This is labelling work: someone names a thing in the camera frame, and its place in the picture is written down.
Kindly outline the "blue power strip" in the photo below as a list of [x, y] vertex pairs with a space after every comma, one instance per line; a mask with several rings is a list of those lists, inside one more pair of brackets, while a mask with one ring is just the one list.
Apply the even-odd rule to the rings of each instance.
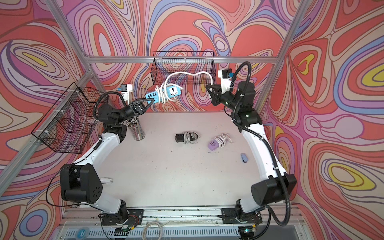
[[208, 83], [213, 84], [214, 80], [210, 73], [202, 71], [198, 73], [188, 73], [188, 72], [175, 72], [171, 73], [169, 76], [167, 76], [166, 80], [160, 85], [156, 86], [155, 90], [153, 92], [146, 94], [146, 99], [154, 99], [154, 103], [161, 103], [165, 104], [167, 102], [175, 102], [174, 98], [182, 94], [182, 90], [184, 89], [180, 85], [173, 84], [170, 82], [172, 77], [198, 77], [200, 75], [203, 75], [205, 77], [208, 77]]

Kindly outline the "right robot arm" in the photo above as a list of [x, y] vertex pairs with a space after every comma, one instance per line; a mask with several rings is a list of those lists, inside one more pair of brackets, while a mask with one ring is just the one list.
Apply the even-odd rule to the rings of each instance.
[[222, 104], [232, 111], [231, 121], [247, 141], [259, 170], [260, 181], [251, 186], [248, 196], [237, 201], [235, 217], [246, 222], [266, 209], [283, 227], [290, 221], [290, 195], [297, 179], [287, 173], [268, 142], [262, 119], [253, 107], [256, 91], [251, 75], [251, 63], [243, 62], [235, 72], [222, 70], [221, 84], [207, 85], [206, 89], [213, 106]]

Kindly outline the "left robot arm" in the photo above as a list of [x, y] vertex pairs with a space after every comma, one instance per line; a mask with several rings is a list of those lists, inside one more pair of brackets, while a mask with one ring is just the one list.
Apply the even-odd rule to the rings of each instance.
[[61, 197], [68, 202], [68, 207], [79, 205], [89, 206], [100, 211], [101, 223], [107, 225], [125, 225], [130, 217], [126, 202], [103, 190], [97, 168], [107, 159], [108, 155], [123, 142], [127, 135], [126, 122], [137, 120], [155, 102], [153, 98], [136, 99], [116, 109], [103, 103], [107, 96], [124, 96], [118, 92], [103, 93], [95, 102], [93, 117], [103, 123], [103, 133], [99, 140], [79, 159], [72, 164], [64, 164], [57, 172], [60, 177]]

